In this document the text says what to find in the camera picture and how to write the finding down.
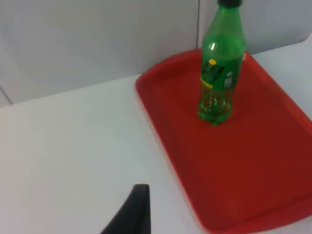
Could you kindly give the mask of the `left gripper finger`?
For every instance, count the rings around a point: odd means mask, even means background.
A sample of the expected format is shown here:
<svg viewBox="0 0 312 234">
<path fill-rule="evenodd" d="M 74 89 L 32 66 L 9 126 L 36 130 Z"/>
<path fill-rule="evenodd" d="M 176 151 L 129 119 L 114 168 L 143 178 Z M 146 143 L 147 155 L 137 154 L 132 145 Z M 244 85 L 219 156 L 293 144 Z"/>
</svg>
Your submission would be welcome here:
<svg viewBox="0 0 312 234">
<path fill-rule="evenodd" d="M 103 234 L 150 234 L 150 187 L 147 184 L 133 186 L 127 199 L 102 231 Z"/>
</svg>

